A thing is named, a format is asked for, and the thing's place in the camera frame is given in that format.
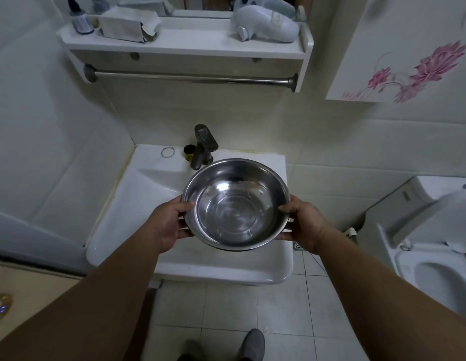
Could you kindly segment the dark dropper bottle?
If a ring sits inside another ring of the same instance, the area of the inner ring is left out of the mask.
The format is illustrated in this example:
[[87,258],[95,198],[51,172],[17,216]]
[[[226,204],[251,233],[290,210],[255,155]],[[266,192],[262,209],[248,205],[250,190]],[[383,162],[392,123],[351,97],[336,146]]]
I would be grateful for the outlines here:
[[71,23],[75,31],[80,35],[90,35],[95,30],[87,13],[80,7],[76,0],[67,0],[70,10]]

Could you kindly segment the metal towel bar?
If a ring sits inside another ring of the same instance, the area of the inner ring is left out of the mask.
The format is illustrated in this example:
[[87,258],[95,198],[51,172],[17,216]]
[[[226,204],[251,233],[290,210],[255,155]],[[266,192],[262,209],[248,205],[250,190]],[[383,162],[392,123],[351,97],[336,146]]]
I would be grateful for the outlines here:
[[128,78],[128,79],[148,79],[148,80],[165,80],[191,82],[201,84],[249,84],[249,85],[268,85],[280,86],[296,91],[298,74],[288,78],[271,78],[271,77],[247,77],[247,76],[219,76],[205,74],[174,74],[174,73],[152,73],[152,72],[124,72],[124,71],[105,71],[98,70],[89,64],[83,67],[85,79],[90,83],[95,83],[104,78]]

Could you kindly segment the white wall shelf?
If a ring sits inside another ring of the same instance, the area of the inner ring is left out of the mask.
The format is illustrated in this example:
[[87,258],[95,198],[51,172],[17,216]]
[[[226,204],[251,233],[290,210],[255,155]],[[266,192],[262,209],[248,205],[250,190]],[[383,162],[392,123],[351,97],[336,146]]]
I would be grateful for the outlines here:
[[59,29],[57,35],[65,48],[73,51],[301,60],[296,84],[299,92],[314,46],[308,24],[299,23],[299,26],[299,35],[286,44],[258,38],[241,41],[228,19],[214,18],[165,18],[156,40],[146,43],[106,38],[99,31],[79,35],[71,24]]

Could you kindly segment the white ceramic sink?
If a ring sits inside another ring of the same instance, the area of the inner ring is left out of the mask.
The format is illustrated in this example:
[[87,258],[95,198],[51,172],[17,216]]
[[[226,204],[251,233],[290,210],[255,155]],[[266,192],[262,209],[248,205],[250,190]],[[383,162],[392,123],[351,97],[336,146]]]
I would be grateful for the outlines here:
[[[88,240],[89,264],[100,265],[158,205],[181,194],[193,174],[182,147],[137,145]],[[272,240],[258,249],[230,252],[187,238],[159,256],[152,280],[270,285],[284,282],[293,268],[291,242]]]

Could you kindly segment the person's left forearm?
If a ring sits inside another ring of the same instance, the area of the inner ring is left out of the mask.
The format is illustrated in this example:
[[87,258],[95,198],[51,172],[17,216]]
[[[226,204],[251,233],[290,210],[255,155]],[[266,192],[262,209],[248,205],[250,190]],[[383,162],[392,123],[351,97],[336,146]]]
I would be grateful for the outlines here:
[[159,246],[148,221],[99,267],[0,341],[0,361],[123,361]]

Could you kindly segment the person's right forearm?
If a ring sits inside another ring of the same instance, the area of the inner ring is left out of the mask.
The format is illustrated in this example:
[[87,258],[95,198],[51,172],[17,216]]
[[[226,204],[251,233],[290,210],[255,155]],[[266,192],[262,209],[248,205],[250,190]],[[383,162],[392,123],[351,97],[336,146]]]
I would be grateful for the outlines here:
[[466,361],[466,319],[330,226],[315,250],[370,361]]

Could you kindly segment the person's right hand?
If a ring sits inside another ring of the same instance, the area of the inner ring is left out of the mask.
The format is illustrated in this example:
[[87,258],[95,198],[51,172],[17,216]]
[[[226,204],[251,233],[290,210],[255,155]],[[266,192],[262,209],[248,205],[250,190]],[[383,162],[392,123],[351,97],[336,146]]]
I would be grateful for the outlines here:
[[301,217],[289,221],[285,230],[275,239],[280,241],[297,242],[303,249],[314,255],[320,255],[320,250],[332,228],[326,222],[319,210],[311,203],[305,202],[295,195],[291,195],[286,204],[302,204]]

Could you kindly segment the white floral cabinet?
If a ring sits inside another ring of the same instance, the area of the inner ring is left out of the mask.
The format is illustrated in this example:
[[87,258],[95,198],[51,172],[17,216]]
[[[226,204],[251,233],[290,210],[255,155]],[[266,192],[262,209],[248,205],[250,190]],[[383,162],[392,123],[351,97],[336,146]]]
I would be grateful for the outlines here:
[[328,101],[402,104],[463,91],[466,0],[341,0],[322,71]]

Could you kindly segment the white sliding door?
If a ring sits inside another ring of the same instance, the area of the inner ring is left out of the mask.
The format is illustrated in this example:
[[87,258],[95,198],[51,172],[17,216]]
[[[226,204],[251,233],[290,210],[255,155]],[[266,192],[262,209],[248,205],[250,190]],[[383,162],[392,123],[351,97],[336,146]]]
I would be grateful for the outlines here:
[[0,260],[76,276],[93,268],[85,247],[0,212]]

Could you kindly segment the grey metal faucet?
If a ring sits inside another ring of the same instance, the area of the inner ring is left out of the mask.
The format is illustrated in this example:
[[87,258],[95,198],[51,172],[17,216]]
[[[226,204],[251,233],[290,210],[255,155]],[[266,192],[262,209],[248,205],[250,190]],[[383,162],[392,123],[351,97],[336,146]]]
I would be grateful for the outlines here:
[[218,143],[209,128],[204,124],[198,124],[194,128],[196,148],[191,160],[190,167],[198,171],[203,165],[213,162],[212,152],[218,150]]

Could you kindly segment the white tissue pack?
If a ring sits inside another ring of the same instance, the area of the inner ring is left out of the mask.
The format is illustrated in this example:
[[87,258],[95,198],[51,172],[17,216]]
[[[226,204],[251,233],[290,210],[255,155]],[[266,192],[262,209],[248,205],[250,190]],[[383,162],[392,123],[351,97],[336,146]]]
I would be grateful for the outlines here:
[[99,15],[98,23],[106,38],[147,43],[157,38],[161,18],[155,11],[115,6]]

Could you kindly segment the person's grey shoe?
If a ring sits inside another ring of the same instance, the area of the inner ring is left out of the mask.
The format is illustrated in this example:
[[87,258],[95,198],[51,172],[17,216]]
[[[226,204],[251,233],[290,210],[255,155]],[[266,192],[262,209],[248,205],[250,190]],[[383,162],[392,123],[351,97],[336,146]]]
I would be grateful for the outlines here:
[[245,336],[238,351],[237,361],[263,361],[265,350],[264,334],[257,328],[251,329]]

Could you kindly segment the person's left hand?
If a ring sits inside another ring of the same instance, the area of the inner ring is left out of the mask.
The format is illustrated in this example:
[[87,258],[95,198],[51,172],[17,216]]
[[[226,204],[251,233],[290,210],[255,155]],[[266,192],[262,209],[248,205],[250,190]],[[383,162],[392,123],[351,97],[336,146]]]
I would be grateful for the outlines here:
[[183,201],[182,196],[156,207],[148,219],[148,223],[152,225],[152,236],[158,243],[160,254],[169,251],[177,240],[194,236],[184,218],[172,218],[172,201]]

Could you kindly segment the white hair dryer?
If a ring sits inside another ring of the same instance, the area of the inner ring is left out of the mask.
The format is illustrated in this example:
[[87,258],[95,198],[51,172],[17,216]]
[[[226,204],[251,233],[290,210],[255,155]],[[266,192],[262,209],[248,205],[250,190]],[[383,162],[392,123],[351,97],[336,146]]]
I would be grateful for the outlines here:
[[242,42],[257,37],[293,43],[300,33],[300,26],[292,19],[259,5],[246,5],[234,11],[231,25]]

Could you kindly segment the stainless steel bowl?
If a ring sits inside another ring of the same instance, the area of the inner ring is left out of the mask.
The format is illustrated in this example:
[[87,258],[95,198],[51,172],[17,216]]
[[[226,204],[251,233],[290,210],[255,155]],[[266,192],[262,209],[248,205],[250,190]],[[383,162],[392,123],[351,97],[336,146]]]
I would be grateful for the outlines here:
[[186,184],[182,200],[194,203],[184,219],[201,242],[224,251],[250,251],[274,240],[289,214],[284,180],[268,166],[229,158],[203,167]]

